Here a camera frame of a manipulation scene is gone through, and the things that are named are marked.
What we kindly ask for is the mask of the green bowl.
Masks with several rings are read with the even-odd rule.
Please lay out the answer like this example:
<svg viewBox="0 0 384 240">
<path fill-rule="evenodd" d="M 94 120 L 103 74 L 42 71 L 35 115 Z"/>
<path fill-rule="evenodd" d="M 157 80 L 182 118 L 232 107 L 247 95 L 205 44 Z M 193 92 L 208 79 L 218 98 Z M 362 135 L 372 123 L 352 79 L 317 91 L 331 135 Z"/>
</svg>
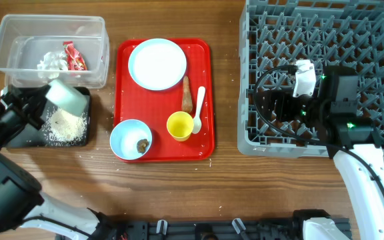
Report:
<svg viewBox="0 0 384 240">
<path fill-rule="evenodd" d="M 79 117 L 87 106 L 86 97 L 70 85 L 55 79 L 48 84 L 45 98 L 58 108 Z"/>
</svg>

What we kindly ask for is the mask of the pile of white rice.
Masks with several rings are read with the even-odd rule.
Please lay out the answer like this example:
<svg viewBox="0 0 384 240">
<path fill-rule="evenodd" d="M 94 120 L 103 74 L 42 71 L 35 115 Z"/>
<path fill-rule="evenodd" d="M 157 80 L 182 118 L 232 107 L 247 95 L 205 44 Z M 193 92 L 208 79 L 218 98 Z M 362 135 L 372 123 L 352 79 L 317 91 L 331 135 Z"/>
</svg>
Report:
<svg viewBox="0 0 384 240">
<path fill-rule="evenodd" d="M 78 143 L 86 136 L 86 114 L 72 115 L 60 108 L 52 110 L 45 121 L 43 135 L 46 141 L 56 145 Z"/>
</svg>

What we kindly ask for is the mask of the white tissue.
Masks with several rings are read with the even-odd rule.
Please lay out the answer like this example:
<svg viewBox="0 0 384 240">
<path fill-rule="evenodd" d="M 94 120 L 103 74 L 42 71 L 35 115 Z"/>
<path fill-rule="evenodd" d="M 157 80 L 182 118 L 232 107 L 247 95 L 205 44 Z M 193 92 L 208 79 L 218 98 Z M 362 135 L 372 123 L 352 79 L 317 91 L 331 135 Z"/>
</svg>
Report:
<svg viewBox="0 0 384 240">
<path fill-rule="evenodd" d="M 59 71 L 67 71 L 67 55 L 65 52 L 48 52 L 43 56 L 43 60 L 37 65 L 38 77 L 45 79 L 56 79 Z"/>
</svg>

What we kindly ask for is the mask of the red snack wrapper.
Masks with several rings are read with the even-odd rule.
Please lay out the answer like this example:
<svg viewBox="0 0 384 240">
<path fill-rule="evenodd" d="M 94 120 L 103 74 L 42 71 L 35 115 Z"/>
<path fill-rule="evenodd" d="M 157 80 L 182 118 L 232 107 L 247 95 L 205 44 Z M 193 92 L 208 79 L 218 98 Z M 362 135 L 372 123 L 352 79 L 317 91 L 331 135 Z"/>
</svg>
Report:
<svg viewBox="0 0 384 240">
<path fill-rule="evenodd" d="M 63 42 L 65 53 L 67 54 L 67 66 L 70 71 L 86 71 L 87 66 L 82 54 L 76 50 L 72 41 Z"/>
</svg>

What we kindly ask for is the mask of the light blue small bowl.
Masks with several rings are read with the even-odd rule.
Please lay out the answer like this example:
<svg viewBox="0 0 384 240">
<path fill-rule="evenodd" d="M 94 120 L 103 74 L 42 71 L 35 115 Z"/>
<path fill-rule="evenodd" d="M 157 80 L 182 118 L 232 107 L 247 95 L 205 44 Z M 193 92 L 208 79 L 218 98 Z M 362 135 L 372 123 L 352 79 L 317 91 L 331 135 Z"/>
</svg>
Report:
<svg viewBox="0 0 384 240">
<path fill-rule="evenodd" d="M 110 148 L 118 158 L 133 161 L 146 154 L 137 152 L 137 142 L 141 139 L 149 141 L 147 153 L 153 141 L 150 128 L 144 122 L 137 119 L 124 120 L 112 130 L 109 141 Z"/>
</svg>

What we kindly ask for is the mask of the yellow plastic cup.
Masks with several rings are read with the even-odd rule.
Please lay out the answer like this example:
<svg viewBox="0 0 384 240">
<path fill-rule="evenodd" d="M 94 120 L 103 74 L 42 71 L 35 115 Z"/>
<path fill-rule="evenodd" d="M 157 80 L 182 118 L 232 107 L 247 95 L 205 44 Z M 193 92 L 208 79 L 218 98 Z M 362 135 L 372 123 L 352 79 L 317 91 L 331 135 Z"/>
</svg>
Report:
<svg viewBox="0 0 384 240">
<path fill-rule="evenodd" d="M 192 116 L 184 111 L 171 114 L 167 120 L 167 130 L 176 141 L 186 141 L 192 134 L 194 122 Z"/>
</svg>

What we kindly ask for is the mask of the brown food scrap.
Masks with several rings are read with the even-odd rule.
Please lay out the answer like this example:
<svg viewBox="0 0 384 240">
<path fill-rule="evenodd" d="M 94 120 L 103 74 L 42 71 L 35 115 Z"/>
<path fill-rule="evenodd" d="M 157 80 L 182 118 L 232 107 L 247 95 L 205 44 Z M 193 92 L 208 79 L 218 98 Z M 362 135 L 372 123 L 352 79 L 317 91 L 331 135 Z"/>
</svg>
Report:
<svg viewBox="0 0 384 240">
<path fill-rule="evenodd" d="M 149 146 L 149 141 L 147 139 L 141 139 L 137 142 L 137 152 L 140 154 L 145 154 Z"/>
</svg>

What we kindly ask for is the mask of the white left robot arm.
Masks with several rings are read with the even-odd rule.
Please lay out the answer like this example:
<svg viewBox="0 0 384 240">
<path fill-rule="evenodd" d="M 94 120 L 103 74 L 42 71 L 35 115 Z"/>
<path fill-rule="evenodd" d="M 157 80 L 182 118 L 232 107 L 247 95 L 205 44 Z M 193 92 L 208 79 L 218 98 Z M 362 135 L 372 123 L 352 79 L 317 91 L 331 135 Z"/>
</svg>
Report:
<svg viewBox="0 0 384 240">
<path fill-rule="evenodd" d="M 0 98 L 0 150 L 26 127 L 39 130 L 47 102 L 80 115 L 87 99 L 78 90 L 54 80 L 36 89 L 4 88 Z M 102 215 L 55 199 L 16 163 L 0 153 L 0 233 L 10 229 L 38 228 L 69 239 L 103 239 Z"/>
</svg>

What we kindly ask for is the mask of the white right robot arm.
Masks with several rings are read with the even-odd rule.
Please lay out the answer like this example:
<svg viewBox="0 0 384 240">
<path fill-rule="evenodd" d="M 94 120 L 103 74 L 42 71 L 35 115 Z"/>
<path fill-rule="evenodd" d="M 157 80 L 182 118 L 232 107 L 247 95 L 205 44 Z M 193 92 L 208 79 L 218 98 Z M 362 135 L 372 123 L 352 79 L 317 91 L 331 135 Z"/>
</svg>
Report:
<svg viewBox="0 0 384 240">
<path fill-rule="evenodd" d="M 295 74 L 291 93 L 260 90 L 253 102 L 261 120 L 298 141 L 326 147 L 347 188 L 362 239 L 384 239 L 384 158 L 373 121 L 357 114 L 357 72 L 344 66 L 324 67 L 314 94 L 313 67 L 282 65 Z"/>
</svg>

